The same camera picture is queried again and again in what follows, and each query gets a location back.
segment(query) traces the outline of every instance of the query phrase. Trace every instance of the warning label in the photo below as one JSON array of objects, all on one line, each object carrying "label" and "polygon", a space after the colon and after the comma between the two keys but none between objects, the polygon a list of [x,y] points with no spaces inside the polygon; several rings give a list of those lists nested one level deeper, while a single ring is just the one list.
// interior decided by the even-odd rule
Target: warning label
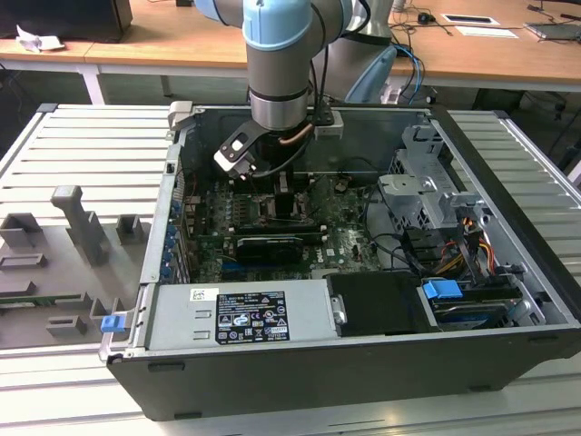
[{"label": "warning label", "polygon": [[216,342],[288,341],[284,292],[220,293],[216,300]]}]

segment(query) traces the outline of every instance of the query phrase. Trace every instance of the wooden desk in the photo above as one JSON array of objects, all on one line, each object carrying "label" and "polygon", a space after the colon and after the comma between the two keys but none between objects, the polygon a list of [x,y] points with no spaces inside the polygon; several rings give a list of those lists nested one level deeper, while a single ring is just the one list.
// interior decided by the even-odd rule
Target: wooden desk
[{"label": "wooden desk", "polygon": [[94,64],[170,65],[246,69],[240,29],[227,27],[174,1],[132,0],[133,22],[121,44],[93,44]]},{"label": "wooden desk", "polygon": [[[483,15],[499,22],[497,27],[522,27],[524,23],[548,23],[548,18],[527,10],[534,0],[415,0],[418,8],[429,8],[442,25],[450,25],[441,14]],[[547,14],[557,22],[560,14],[581,15],[581,7],[545,2]],[[417,24],[418,11],[393,14],[393,24]],[[426,65],[425,84],[490,87],[527,90],[565,90],[574,85],[581,91],[581,45],[538,42],[527,29],[511,30],[518,39],[464,36],[456,28],[447,27],[448,36],[438,26],[418,27],[411,36],[416,55]],[[408,38],[394,28],[402,44]],[[398,59],[392,74],[409,75],[409,61]]]},{"label": "wooden desk", "polygon": [[[442,13],[487,15],[502,27],[545,22],[528,11],[535,0],[415,0],[445,24]],[[545,3],[557,21],[559,14],[581,15],[575,5]],[[133,24],[121,44],[66,42],[68,50],[32,54],[14,41],[0,40],[0,62],[20,70],[66,71],[83,75],[94,104],[106,103],[100,74],[155,74],[168,94],[168,75],[245,77],[246,52],[241,31],[205,18],[195,8],[175,7],[174,1],[132,0]],[[390,20],[415,24],[417,11],[394,14]],[[424,84],[483,88],[581,92],[581,46],[539,43],[526,29],[513,30],[518,39],[463,36],[454,27],[448,36],[439,27],[421,27],[412,36],[416,54],[424,61]],[[407,37],[400,30],[401,43]],[[389,85],[401,87],[411,73],[410,62],[398,59]]]}]

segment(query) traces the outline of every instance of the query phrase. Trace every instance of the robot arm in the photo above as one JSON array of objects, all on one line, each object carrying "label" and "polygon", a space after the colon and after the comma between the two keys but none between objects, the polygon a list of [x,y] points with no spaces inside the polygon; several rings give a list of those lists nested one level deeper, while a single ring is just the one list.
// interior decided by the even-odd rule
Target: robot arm
[{"label": "robot arm", "polygon": [[310,60],[347,28],[351,0],[196,0],[246,40],[252,118],[284,134],[307,116]]}]

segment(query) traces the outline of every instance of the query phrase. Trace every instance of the black cable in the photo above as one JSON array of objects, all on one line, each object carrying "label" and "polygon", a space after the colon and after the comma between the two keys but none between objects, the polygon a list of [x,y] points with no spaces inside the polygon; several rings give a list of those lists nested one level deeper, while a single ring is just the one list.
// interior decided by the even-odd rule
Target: black cable
[{"label": "black cable", "polygon": [[[438,23],[436,25],[410,25],[408,23],[396,23],[394,25],[390,25],[389,28],[393,29],[396,27],[406,26],[409,29],[417,29],[417,28],[424,28],[424,27],[440,27],[440,28],[445,29],[446,27],[458,26],[458,25],[441,25],[440,23]],[[563,24],[565,24],[565,23],[547,23],[546,25],[563,25]],[[477,28],[481,28],[481,29],[495,29],[495,30],[521,30],[521,29],[525,29],[525,27],[523,25],[521,25],[520,27],[493,27],[490,25],[470,25],[470,27],[477,27]]]},{"label": "black cable", "polygon": [[369,20],[371,19],[371,8],[369,7],[369,3],[367,3],[367,0],[359,0],[359,3],[361,4],[361,6],[363,6],[363,9],[365,9],[365,13],[367,14],[365,20],[363,20],[363,23],[361,23],[357,28],[345,32],[342,36],[358,34],[361,30],[365,28],[366,25],[369,24]]},{"label": "black cable", "polygon": [[[406,24],[405,23],[399,23],[399,24],[402,25],[402,30],[406,34],[406,36],[408,37],[409,52],[413,56],[413,57],[410,57],[410,59],[409,59],[409,61],[411,62],[411,75],[409,76],[409,79],[406,82],[406,84],[403,86],[403,88],[399,92],[399,96],[405,98],[408,101],[412,101],[417,96],[417,94],[419,92],[419,89],[421,88],[421,84],[424,82],[424,78],[425,78],[425,75],[426,75],[426,66],[424,65],[424,62],[419,57],[417,57],[416,54],[413,51],[413,46],[411,44],[411,34],[413,34],[415,32],[415,30],[409,29],[408,27],[406,27]],[[398,38],[395,35],[393,35],[393,39],[396,41],[396,43],[398,45],[401,45],[401,43],[399,42]],[[411,97],[406,97],[404,95],[404,93],[406,91],[408,91],[408,88],[413,83],[414,77],[416,76],[416,74],[418,72],[418,70],[416,69],[416,62],[414,62],[414,59],[415,59],[416,62],[418,62],[419,66],[420,66],[418,90]]]},{"label": "black cable", "polygon": [[561,129],[559,136],[553,142],[553,144],[551,145],[551,148],[548,149],[547,156],[549,156],[549,157],[551,156],[551,154],[553,153],[553,150],[555,150],[556,145],[559,144],[559,141],[561,141],[561,138],[563,137],[563,135],[566,134],[566,132],[569,130],[569,127],[571,127],[571,125],[575,122],[575,119],[580,114],[581,114],[581,107],[579,109],[577,109],[577,112],[575,112],[575,115],[573,115],[573,118],[571,118],[569,120],[569,122],[566,124],[566,126],[563,127],[563,129]]},{"label": "black cable", "polygon": [[312,92],[314,95],[313,104],[315,109],[317,108],[317,103],[319,99],[319,84],[317,81],[317,72],[315,71],[315,64],[310,61],[310,73],[312,74]]},{"label": "black cable", "polygon": [[347,158],[345,158],[345,159],[343,159],[341,161],[342,164],[337,168],[337,173],[349,173],[349,171],[347,171],[347,172],[345,171],[345,168],[347,167],[347,162],[351,162],[351,161],[362,161],[365,164],[369,165],[370,168],[373,168],[377,174],[380,174],[380,173],[386,171],[386,170],[382,170],[378,166],[374,165],[366,157],[363,157],[363,156],[351,156],[351,157],[347,157]]},{"label": "black cable", "polygon": [[[327,84],[327,69],[329,67],[329,46],[325,47],[325,55],[324,55],[324,61],[323,61],[323,74],[321,75],[320,78],[320,98],[319,98],[319,111],[322,109],[323,106],[323,97],[325,95],[325,85]],[[319,114],[317,114],[317,117],[315,118],[315,122],[317,122],[317,119],[319,118]]]},{"label": "black cable", "polygon": [[405,257],[403,257],[400,254],[395,253],[395,251],[401,247],[396,248],[395,250],[390,250],[389,248],[384,247],[383,245],[381,245],[380,243],[378,243],[375,238],[371,238],[371,240],[375,243],[375,245],[384,253],[389,254],[391,256],[391,258],[395,258],[398,259],[399,261],[404,262],[406,265],[409,266],[409,262],[408,259],[406,259]]},{"label": "black cable", "polygon": [[367,213],[369,211],[369,205],[371,204],[371,197],[378,189],[378,186],[374,184],[371,187],[373,189],[368,193],[367,201],[365,202],[365,207],[363,208],[363,215],[361,215],[361,220],[363,222],[363,232],[366,234],[367,237],[369,237],[370,240],[373,240],[371,238],[371,232],[369,231],[369,227],[367,226]]},{"label": "black cable", "polygon": [[36,104],[36,100],[30,96],[30,94],[26,91],[26,89],[20,84],[20,82],[18,82],[18,80],[16,79],[16,76],[14,74],[12,74],[12,72],[10,70],[8,70],[5,66],[3,66],[0,63],[0,67],[2,67],[2,69],[4,71],[6,71],[8,73],[8,75],[10,76],[10,78],[18,85],[18,87],[20,88],[20,90],[22,91],[22,94],[28,99],[30,100],[30,102],[32,104]]}]

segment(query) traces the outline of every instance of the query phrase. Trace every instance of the yellow wire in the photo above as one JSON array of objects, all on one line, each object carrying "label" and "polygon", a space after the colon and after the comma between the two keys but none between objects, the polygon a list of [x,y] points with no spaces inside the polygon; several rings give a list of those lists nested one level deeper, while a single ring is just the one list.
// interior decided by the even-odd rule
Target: yellow wire
[{"label": "yellow wire", "polygon": [[464,260],[464,258],[462,257],[462,254],[459,254],[450,263],[444,265],[442,268],[440,268],[439,270],[437,270],[436,271],[436,274],[442,274],[443,272],[445,273],[446,271],[448,271],[451,268],[455,267],[457,264],[461,263],[463,260]]},{"label": "yellow wire", "polygon": [[488,266],[488,269],[490,271],[492,271],[492,264],[493,264],[492,262],[494,262],[494,260],[491,259],[492,254],[490,252],[490,247],[484,243],[480,243],[479,246],[486,250],[486,252],[487,252],[487,266]]}]

